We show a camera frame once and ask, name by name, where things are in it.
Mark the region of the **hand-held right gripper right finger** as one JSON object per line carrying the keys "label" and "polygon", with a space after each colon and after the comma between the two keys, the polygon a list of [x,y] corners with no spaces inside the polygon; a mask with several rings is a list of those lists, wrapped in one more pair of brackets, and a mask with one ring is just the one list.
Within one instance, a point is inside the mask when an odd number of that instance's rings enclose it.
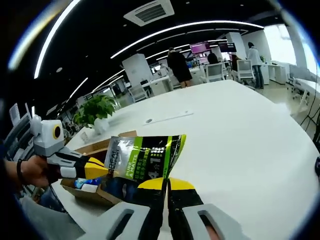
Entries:
{"label": "hand-held right gripper right finger", "polygon": [[213,205],[204,204],[195,187],[168,180],[168,224],[174,240],[245,240],[241,225]]}

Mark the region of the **person's left hand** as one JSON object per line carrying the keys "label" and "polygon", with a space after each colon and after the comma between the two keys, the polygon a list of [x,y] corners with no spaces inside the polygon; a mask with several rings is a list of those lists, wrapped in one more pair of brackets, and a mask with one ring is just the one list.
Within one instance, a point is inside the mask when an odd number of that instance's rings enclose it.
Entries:
{"label": "person's left hand", "polygon": [[46,158],[38,155],[22,161],[20,172],[27,185],[39,188],[48,187],[61,178],[59,166],[48,164]]}

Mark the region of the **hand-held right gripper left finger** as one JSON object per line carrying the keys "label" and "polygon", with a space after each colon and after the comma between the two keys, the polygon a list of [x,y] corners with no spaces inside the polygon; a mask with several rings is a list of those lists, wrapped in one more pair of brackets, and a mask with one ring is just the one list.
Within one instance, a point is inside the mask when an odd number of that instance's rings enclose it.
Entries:
{"label": "hand-held right gripper left finger", "polygon": [[132,203],[120,202],[93,223],[87,240],[156,240],[163,224],[167,182],[155,178],[141,183]]}

